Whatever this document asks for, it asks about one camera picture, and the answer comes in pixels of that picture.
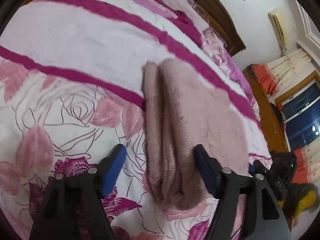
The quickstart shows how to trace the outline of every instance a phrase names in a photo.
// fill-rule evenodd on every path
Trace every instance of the silver bolt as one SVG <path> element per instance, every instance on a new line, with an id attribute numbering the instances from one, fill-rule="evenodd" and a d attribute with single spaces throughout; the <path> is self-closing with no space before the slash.
<path id="1" fill-rule="evenodd" d="M 256 174 L 255 177 L 258 180 L 264 180 L 264 176 L 262 174 Z"/>
<path id="2" fill-rule="evenodd" d="M 56 179 L 60 180 L 60 179 L 63 179 L 63 177 L 64 177 L 63 174 L 59 173 L 59 174 L 57 174 Z"/>
<path id="3" fill-rule="evenodd" d="M 221 171 L 225 174 L 231 174 L 232 173 L 232 169 L 230 168 L 222 168 Z"/>
<path id="4" fill-rule="evenodd" d="M 97 168 L 90 168 L 90 169 L 88 169 L 88 173 L 89 173 L 89 174 L 95 174 L 95 173 L 97 173 L 97 171 L 98 171 Z"/>

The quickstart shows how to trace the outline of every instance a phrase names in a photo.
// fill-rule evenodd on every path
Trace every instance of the headboard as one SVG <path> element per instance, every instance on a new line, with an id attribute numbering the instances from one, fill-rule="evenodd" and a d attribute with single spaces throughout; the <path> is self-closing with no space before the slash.
<path id="1" fill-rule="evenodd" d="M 227 44 L 228 53 L 233 56 L 245 49 L 236 27 L 225 7 L 219 0 L 194 0 L 194 9 L 217 31 Z"/>

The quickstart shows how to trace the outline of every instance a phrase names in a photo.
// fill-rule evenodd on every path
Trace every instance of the towel fold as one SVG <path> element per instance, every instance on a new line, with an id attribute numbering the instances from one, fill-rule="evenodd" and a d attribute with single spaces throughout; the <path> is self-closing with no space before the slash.
<path id="1" fill-rule="evenodd" d="M 240 113 L 227 92 L 198 75 L 187 63 L 167 59 L 145 65 L 148 182 L 163 208 L 188 210 L 207 196 L 193 148 L 237 174 L 248 174 L 248 149 Z"/>

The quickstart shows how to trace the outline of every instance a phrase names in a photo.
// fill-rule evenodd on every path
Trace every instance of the wooden dresser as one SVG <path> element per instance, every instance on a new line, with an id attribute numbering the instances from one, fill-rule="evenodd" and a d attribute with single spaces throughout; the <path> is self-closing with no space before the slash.
<path id="1" fill-rule="evenodd" d="M 269 151 L 272 152 L 274 150 L 275 153 L 288 152 L 288 146 L 284 134 L 281 131 L 280 124 L 260 84 L 252 78 L 246 70 L 244 70 L 243 73 L 258 102 L 261 116 L 261 128 L 268 143 Z"/>

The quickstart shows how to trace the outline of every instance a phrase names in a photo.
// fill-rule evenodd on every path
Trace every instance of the window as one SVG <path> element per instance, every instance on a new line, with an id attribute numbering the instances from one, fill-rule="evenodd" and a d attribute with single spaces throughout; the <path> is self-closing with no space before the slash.
<path id="1" fill-rule="evenodd" d="M 302 148 L 320 136 L 320 83 L 314 79 L 282 103 L 285 132 L 291 150 Z"/>

